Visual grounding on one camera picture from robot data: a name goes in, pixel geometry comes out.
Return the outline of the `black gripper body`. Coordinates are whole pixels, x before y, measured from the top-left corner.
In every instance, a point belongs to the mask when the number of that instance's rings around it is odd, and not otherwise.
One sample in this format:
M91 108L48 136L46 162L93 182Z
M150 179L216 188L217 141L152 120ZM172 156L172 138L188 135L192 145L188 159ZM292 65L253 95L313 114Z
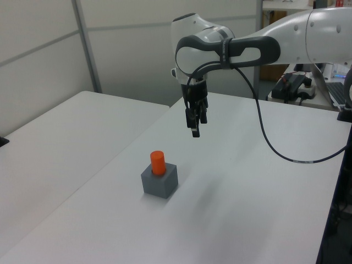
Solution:
M207 101L207 82L205 80L197 82L195 84L181 84L181 90L183 94L184 103L186 109L203 107L206 111L208 108Z

